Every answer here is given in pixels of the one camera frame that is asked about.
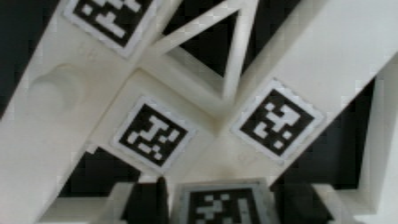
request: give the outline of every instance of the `white surface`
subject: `white surface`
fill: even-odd
[[[150,35],[127,60],[102,46],[54,11],[35,54],[0,122],[0,222],[33,223],[45,211],[83,154],[83,144],[122,82],[131,73]],[[84,75],[83,102],[54,120],[28,112],[28,88],[60,64]]]
[[[193,78],[195,74],[189,74],[189,71],[175,65],[170,58],[159,59],[152,50],[145,51],[140,58],[145,46],[161,36],[159,31],[177,2],[170,0],[163,2],[152,21],[156,26],[148,26],[132,55],[124,60],[65,21],[60,16],[65,1],[60,1],[0,123],[1,223],[33,223],[49,206],[83,153],[86,137],[132,73],[138,59],[148,73],[141,77],[156,77],[168,86],[164,92],[173,91],[172,95],[180,97],[179,102],[186,105],[191,102],[200,110],[191,105],[184,107],[184,104],[177,107],[177,101],[166,98],[166,94],[163,100],[175,108],[180,108],[179,112],[189,117],[207,136],[216,135],[212,141],[196,140],[196,149],[198,146],[204,147],[204,142],[205,150],[200,152],[200,157],[195,154],[195,157],[186,158],[180,166],[189,165],[189,169],[179,169],[184,175],[175,174],[170,183],[264,177],[271,184],[395,53],[398,1],[303,0],[255,64],[246,70],[237,88],[237,101],[230,108],[220,95]],[[88,87],[79,106],[49,122],[36,120],[28,112],[28,88],[31,80],[47,74],[60,64],[70,64],[77,68],[88,80]],[[255,153],[251,147],[228,132],[243,104],[273,77],[326,115],[326,120],[282,165],[276,165],[267,157]],[[152,87],[150,82],[145,82],[145,85],[141,89]],[[394,166],[395,163],[387,163],[387,170],[395,170]],[[381,201],[387,198],[394,201],[392,187],[398,179],[394,175],[394,172],[385,174]],[[383,204],[381,211],[379,217],[390,217],[392,220],[395,211],[392,204]]]

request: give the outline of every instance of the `white frame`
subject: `white frame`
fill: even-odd
[[[152,3],[147,8],[147,12],[141,17],[140,23],[136,25],[134,32],[132,32],[132,35],[127,40],[127,44],[125,44],[124,48],[118,46],[118,44],[115,44],[113,40],[102,35],[102,33],[95,30],[95,28],[90,26],[90,24],[72,14],[72,9],[76,7],[76,4],[77,4],[77,0],[68,0],[68,3],[65,5],[65,10],[63,10],[63,16],[65,16],[67,20],[77,26],[77,28],[92,35],[92,37],[100,41],[100,43],[106,45],[106,47],[113,49],[116,54],[124,58],[127,58],[129,54],[132,52],[136,43],[141,39],[143,32],[148,27],[148,23],[150,23],[150,20],[152,20],[156,11],[157,11],[157,6],[161,4],[161,0],[152,0]]]
[[[315,126],[319,125],[323,121],[323,115],[319,111],[314,109],[312,105],[305,103],[301,98],[296,96],[292,91],[287,89],[287,87],[282,85],[282,83],[271,79],[267,85],[264,88],[259,88],[260,91],[255,92],[253,96],[250,97],[251,100],[246,101],[246,104],[243,106],[241,115],[237,118],[237,121],[232,124],[230,132],[237,135],[237,137],[243,139],[243,141],[253,146],[253,148],[262,152],[262,154],[276,161],[282,162],[294,152],[294,150],[299,147],[299,143],[305,139],[305,137],[310,135],[310,132],[314,131]],[[269,91],[276,89],[278,93],[283,95],[283,97],[291,100],[291,102],[299,106],[299,108],[305,110],[308,115],[314,117],[312,122],[308,123],[299,135],[296,136],[294,141],[291,142],[282,155],[278,156],[269,149],[257,143],[257,141],[246,136],[246,134],[239,131],[239,127],[246,121],[248,116],[251,115],[251,112],[257,109],[259,103],[262,102],[264,97],[267,96]]]
[[[184,224],[188,219],[188,203],[189,203],[189,193],[202,192],[202,191],[212,191],[212,190],[234,190],[246,188],[251,190],[251,197],[253,197],[253,203],[255,203],[255,209],[257,209],[257,217],[260,224],[271,223],[269,220],[269,210],[271,208],[266,207],[266,196],[260,189],[260,181],[259,182],[246,182],[246,180],[234,181],[234,183],[228,182],[218,182],[218,183],[200,183],[196,185],[186,184],[177,189],[175,194],[175,204],[177,207],[173,208],[173,214],[177,214],[175,219],[172,220],[172,224]]]
[[[157,113],[170,119],[170,121],[186,130],[186,135],[184,135],[184,137],[180,139],[179,145],[177,145],[177,147],[175,147],[175,149],[173,149],[173,151],[170,153],[170,156],[168,156],[166,161],[164,161],[161,166],[156,166],[147,161],[147,159],[141,157],[141,155],[138,153],[134,153],[134,151],[118,143],[120,136],[122,136],[122,134],[125,132],[125,129],[129,127],[129,124],[132,122],[132,119],[136,117],[136,114],[138,114],[138,111],[140,111],[140,108],[141,108],[143,105],[147,105],[157,111]],[[124,119],[120,128],[116,129],[116,133],[115,133],[115,135],[111,137],[109,146],[113,146],[115,149],[118,149],[122,151],[122,153],[125,155],[129,155],[134,158],[134,160],[138,160],[143,163],[143,165],[148,168],[154,169],[154,171],[159,174],[163,174],[164,171],[170,168],[170,165],[172,165],[172,162],[175,161],[179,153],[184,151],[184,148],[186,148],[186,145],[188,145],[188,142],[189,142],[189,139],[193,138],[193,136],[195,136],[195,129],[193,129],[193,126],[188,124],[186,119],[180,119],[180,118],[175,117],[173,112],[170,112],[170,110],[163,107],[163,105],[159,105],[157,100],[154,100],[152,97],[140,96],[138,101],[136,101],[134,106],[132,106],[132,109],[131,109],[131,111],[127,113],[127,117]]]

